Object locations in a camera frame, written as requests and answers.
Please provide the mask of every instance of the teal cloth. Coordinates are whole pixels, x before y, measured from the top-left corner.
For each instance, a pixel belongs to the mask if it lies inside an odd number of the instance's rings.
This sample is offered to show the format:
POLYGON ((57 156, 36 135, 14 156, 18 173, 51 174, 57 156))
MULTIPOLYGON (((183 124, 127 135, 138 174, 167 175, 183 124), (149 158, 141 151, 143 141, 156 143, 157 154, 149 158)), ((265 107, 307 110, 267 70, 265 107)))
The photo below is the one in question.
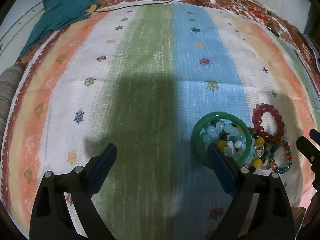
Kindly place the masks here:
POLYGON ((45 12, 33 27, 20 57, 46 38, 51 31, 61 30, 69 24, 89 18, 91 14, 86 10, 97 3, 98 0, 44 0, 45 12))

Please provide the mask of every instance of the silver screw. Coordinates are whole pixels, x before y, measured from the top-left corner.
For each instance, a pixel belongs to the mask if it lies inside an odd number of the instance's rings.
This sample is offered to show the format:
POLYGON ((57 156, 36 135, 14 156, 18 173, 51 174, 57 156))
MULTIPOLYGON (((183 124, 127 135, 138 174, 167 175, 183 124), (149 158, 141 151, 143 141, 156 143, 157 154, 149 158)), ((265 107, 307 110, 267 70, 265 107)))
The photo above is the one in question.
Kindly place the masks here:
POLYGON ((271 176, 274 177, 275 179, 279 178, 279 174, 276 172, 273 172, 271 176))
POLYGON ((52 172, 51 172, 51 171, 47 171, 47 172, 44 174, 44 176, 45 176, 46 178, 50 177, 51 175, 52 175, 52 172))
POLYGON ((83 171, 83 167, 82 166, 76 166, 75 167, 75 173, 80 173, 81 171, 83 171))
POLYGON ((244 173, 244 174, 249 173, 249 169, 248 169, 247 167, 241 167, 241 168, 240 168, 240 171, 241 171, 242 173, 244 173))

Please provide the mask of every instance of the yellow bead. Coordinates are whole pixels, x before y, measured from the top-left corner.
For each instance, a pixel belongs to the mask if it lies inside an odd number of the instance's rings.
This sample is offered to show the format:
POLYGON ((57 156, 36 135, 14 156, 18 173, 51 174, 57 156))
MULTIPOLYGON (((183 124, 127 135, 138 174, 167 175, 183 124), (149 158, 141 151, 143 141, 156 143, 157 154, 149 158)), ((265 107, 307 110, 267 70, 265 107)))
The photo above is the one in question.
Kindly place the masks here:
POLYGON ((262 160, 261 159, 255 159, 252 163, 253 166, 256 167, 256 169, 260 168, 260 166, 262 165, 262 160))
POLYGON ((218 146, 218 148, 219 148, 221 151, 223 151, 224 147, 227 147, 227 142, 221 140, 221 141, 219 141, 219 142, 217 143, 217 146, 218 146))
POLYGON ((256 144, 263 145, 264 144, 264 139, 261 136, 259 136, 258 139, 256 139, 256 144))

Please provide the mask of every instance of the red beaded bracelet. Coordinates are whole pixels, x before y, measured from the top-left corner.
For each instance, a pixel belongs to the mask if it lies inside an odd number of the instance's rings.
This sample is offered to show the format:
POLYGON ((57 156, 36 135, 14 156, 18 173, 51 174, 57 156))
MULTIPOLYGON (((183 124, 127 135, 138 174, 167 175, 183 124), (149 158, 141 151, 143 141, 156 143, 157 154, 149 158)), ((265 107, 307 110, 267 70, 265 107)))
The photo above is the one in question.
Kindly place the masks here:
POLYGON ((256 108, 253 109, 252 123, 254 125, 254 131, 256 132, 256 134, 261 136, 268 143, 277 143, 284 135, 284 122, 282 122, 282 116, 279 115, 279 111, 275 109, 273 105, 263 103, 261 105, 256 105, 256 108), (265 132, 263 127, 261 126, 261 117, 265 112, 271 113, 276 121, 277 131, 273 135, 265 132))

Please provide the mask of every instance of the jade bangle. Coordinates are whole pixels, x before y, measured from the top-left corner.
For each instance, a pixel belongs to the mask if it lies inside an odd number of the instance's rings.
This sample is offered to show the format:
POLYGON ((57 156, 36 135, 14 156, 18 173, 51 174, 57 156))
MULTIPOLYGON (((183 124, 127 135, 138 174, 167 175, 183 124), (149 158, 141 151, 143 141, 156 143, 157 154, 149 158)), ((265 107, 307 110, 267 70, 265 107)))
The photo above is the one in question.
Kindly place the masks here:
POLYGON ((231 114, 224 113, 224 112, 213 112, 213 113, 207 114, 204 117, 202 117, 194 126, 192 130, 192 135, 191 135, 191 142, 192 142, 194 151, 196 153, 196 156, 199 158, 199 160, 204 166, 208 167, 209 169, 212 169, 209 163, 208 154, 204 150, 203 145, 199 142, 199 134, 202 128, 204 128, 206 124, 213 121, 220 120, 220 119, 229 120, 235 123, 244 132, 244 136, 246 139, 245 150, 242 152, 241 155, 235 155, 235 157, 233 158, 236 161, 236 163, 239 166, 241 166, 246 160, 246 158, 249 156, 251 151, 251 144, 252 144, 251 134, 247 126, 244 124, 244 122, 242 122, 238 117, 231 114))

